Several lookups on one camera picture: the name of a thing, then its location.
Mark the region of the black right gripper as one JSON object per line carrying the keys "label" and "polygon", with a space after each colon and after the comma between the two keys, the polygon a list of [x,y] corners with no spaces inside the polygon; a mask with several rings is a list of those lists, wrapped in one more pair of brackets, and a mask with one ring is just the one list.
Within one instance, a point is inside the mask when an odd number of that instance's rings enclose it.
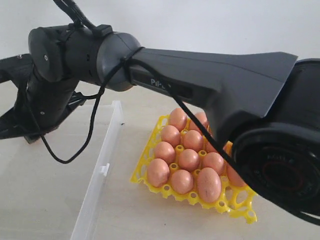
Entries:
{"label": "black right gripper", "polygon": [[49,82],[37,73],[19,82],[14,106],[0,117],[0,138],[23,137],[29,144],[56,130],[84,100],[75,96],[79,80]]}

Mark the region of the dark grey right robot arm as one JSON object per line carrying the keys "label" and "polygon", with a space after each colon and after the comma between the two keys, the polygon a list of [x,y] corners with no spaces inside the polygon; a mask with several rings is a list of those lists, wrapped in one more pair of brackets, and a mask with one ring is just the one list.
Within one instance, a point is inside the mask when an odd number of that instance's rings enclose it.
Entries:
{"label": "dark grey right robot arm", "polygon": [[285,52],[245,55],[144,48],[109,25],[38,27],[29,52],[0,61],[18,89],[0,118],[2,139],[34,142],[87,97],[79,82],[123,92],[132,86],[206,113],[207,140],[260,196],[314,224],[320,214],[320,61]]}

